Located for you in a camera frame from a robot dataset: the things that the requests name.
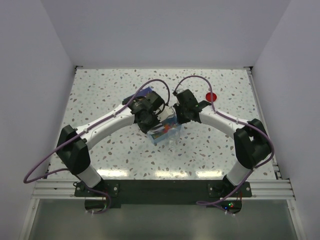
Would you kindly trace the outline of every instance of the red dot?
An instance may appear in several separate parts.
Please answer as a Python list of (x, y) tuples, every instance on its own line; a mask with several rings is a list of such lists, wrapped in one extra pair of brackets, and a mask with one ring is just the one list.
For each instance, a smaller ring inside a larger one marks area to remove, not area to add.
[[(216, 101), (217, 100), (217, 95), (215, 93), (212, 93), (213, 95), (213, 101)], [(205, 99), (208, 101), (208, 102), (211, 102), (211, 93), (208, 92), (206, 95), (205, 95)]]

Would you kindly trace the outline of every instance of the terrazzo surface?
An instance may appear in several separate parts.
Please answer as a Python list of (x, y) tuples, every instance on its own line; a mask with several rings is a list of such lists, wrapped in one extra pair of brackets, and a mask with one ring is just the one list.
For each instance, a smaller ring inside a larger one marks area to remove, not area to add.
[[(78, 69), (62, 126), (76, 128), (105, 115), (125, 97), (135, 93), (147, 80), (162, 79), (171, 93), (188, 75), (207, 78), (217, 95), (215, 106), (233, 116), (259, 118), (246, 70), (231, 69)], [(167, 90), (160, 82), (149, 85), (167, 100)], [(198, 101), (205, 99), (209, 87), (199, 78), (185, 80), (179, 89), (190, 89)], [(176, 102), (171, 94), (170, 106)], [(136, 124), (124, 127), (99, 142), (90, 151), (91, 163), (104, 179), (222, 179), (236, 162), (234, 141), (210, 126), (190, 122), (180, 132), (176, 152), (169, 151), (168, 141), (156, 145)], [(49, 170), (65, 168), (54, 155)], [(76, 179), (67, 171), (49, 179)], [(257, 169), (249, 179), (276, 179), (272, 163)]]

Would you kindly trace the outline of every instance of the white enclosure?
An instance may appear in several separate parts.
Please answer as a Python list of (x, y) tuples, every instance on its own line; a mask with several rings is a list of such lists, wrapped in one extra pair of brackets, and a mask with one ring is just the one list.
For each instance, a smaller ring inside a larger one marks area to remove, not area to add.
[(281, 173), (308, 239), (320, 239), (319, 9), (318, 0), (2, 1), (0, 239), (19, 237), (34, 188), (23, 177), (56, 144), (76, 65), (253, 66)]

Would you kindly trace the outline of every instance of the glass panel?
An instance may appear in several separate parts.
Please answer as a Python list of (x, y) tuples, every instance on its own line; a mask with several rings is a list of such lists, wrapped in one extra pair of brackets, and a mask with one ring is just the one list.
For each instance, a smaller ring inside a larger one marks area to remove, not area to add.
[(83, 200), (41, 200), (31, 240), (296, 240), (285, 200), (247, 200), (232, 217), (216, 208), (123, 205), (91, 216)]

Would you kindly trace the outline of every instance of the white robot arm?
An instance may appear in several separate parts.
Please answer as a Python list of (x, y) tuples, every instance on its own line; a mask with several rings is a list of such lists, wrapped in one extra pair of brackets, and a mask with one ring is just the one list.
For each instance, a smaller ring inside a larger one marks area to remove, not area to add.
[(222, 196), (227, 195), (260, 161), (266, 159), (271, 153), (271, 147), (266, 138), (241, 123), (254, 126), (266, 134), (263, 124), (258, 119), (252, 121), (239, 119), (220, 110), (218, 114), (213, 110), (210, 102), (198, 102), (189, 89), (173, 94), (177, 97), (174, 108), (179, 124), (195, 121), (210, 125), (234, 139), (237, 161), (231, 171), (223, 177), (223, 185), (219, 187), (220, 189), (215, 189), (221, 191)]
[[(169, 117), (168, 114), (170, 114), (170, 108), (165, 105), (164, 100), (154, 91), (146, 97), (136, 98), (126, 108), (124, 108), (125, 101), (111, 112), (90, 123), (78, 126), (77, 128), (67, 125), (61, 131), (58, 146), (77, 134), (85, 132), (81, 137), (56, 153), (69, 171), (90, 188), (97, 187), (101, 189), (99, 184), (102, 185), (103, 181), (91, 165), (89, 150), (115, 131), (134, 123), (138, 124), (143, 133), (147, 133), (148, 130), (157, 126), (160, 121)], [(116, 115), (116, 112), (122, 108), (124, 109)]]

